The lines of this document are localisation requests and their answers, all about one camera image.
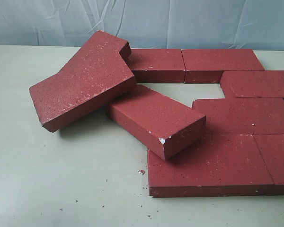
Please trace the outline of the white fabric backdrop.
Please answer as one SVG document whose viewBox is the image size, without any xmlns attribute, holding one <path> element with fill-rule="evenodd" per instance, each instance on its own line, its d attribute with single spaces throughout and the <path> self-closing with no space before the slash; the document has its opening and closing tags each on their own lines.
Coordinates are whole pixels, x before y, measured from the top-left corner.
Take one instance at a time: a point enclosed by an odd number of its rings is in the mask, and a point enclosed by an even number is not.
<svg viewBox="0 0 284 227">
<path fill-rule="evenodd" d="M 0 44 L 284 50 L 284 0 L 0 0 Z"/>
</svg>

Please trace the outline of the red brick front large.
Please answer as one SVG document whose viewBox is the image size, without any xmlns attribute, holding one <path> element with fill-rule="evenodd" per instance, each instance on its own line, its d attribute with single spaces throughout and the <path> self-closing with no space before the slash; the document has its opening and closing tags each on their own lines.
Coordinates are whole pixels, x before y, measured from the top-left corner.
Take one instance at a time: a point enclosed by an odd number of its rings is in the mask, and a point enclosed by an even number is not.
<svg viewBox="0 0 284 227">
<path fill-rule="evenodd" d="M 155 198 L 265 195 L 274 186 L 250 134 L 205 135 L 167 161 L 148 151 L 147 161 Z"/>
</svg>

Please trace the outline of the small red brick top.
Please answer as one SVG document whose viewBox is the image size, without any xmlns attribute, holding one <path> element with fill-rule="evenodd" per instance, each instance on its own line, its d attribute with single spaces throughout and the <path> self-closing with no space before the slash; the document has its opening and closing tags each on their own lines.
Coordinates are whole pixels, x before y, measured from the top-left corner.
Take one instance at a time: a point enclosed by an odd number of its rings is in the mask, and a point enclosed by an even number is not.
<svg viewBox="0 0 284 227">
<path fill-rule="evenodd" d="M 123 60 L 127 60 L 132 53 L 130 44 L 127 40 L 109 34 L 107 32 L 96 31 L 86 44 L 100 50 L 108 50 L 120 54 Z"/>
</svg>

